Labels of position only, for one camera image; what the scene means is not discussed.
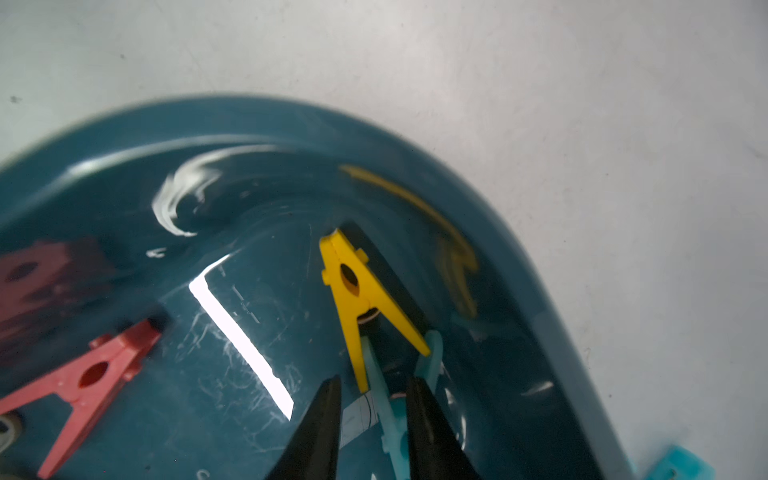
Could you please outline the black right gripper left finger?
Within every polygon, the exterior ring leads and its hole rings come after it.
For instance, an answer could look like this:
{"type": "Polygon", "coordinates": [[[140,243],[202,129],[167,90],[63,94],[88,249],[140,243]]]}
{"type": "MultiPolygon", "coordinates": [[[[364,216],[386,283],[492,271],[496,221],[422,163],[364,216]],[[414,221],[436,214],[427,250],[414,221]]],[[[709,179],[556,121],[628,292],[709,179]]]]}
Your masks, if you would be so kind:
{"type": "Polygon", "coordinates": [[[334,480],[341,430],[341,379],[325,380],[276,465],[266,476],[274,479],[334,480]]]}

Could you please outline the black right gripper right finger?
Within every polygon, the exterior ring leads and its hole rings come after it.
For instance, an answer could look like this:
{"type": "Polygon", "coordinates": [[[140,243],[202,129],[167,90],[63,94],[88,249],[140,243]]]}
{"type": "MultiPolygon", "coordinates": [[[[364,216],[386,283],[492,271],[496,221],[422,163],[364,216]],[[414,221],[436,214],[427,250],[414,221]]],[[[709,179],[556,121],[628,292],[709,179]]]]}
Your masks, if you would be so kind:
{"type": "Polygon", "coordinates": [[[408,381],[406,412],[413,480],[480,479],[423,378],[408,381]]]}

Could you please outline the teal clothespin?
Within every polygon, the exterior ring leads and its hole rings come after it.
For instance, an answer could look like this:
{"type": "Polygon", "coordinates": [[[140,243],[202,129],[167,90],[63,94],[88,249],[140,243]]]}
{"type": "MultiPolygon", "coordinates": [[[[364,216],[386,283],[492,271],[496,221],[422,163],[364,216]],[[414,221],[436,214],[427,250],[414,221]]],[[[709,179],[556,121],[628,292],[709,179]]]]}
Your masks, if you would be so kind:
{"type": "MultiPolygon", "coordinates": [[[[426,332],[424,339],[431,355],[418,358],[414,375],[424,379],[430,391],[434,393],[442,366],[443,338],[438,331],[430,330],[426,332]]],[[[390,457],[395,477],[398,480],[410,479],[405,397],[391,396],[371,341],[362,337],[361,345],[369,390],[372,392],[379,423],[383,429],[382,449],[390,457]]]]}
{"type": "Polygon", "coordinates": [[[645,477],[646,480],[714,480],[715,469],[697,455],[672,446],[645,477]]]}

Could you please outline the yellow clothespin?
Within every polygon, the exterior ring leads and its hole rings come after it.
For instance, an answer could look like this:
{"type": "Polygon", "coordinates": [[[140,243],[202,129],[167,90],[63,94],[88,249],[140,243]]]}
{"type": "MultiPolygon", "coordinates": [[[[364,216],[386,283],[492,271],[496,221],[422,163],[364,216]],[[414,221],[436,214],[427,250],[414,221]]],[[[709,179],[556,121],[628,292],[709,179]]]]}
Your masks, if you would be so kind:
{"type": "Polygon", "coordinates": [[[336,229],[319,241],[323,283],[331,290],[358,389],[369,391],[358,318],[371,310],[382,314],[423,356],[431,355],[424,336],[368,267],[364,250],[336,229]]]}

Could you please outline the teal plastic storage box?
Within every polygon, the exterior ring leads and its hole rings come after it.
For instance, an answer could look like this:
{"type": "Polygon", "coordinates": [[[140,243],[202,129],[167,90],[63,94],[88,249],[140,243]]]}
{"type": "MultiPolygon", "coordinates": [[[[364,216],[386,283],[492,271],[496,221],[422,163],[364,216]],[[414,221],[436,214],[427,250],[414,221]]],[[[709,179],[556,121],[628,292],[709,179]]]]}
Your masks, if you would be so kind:
{"type": "Polygon", "coordinates": [[[262,479],[340,381],[337,475],[391,479],[324,277],[341,233],[423,334],[484,479],[635,473],[520,240],[429,153],[248,96],[92,120],[1,165],[1,391],[148,321],[160,333],[60,479],[262,479]]]}

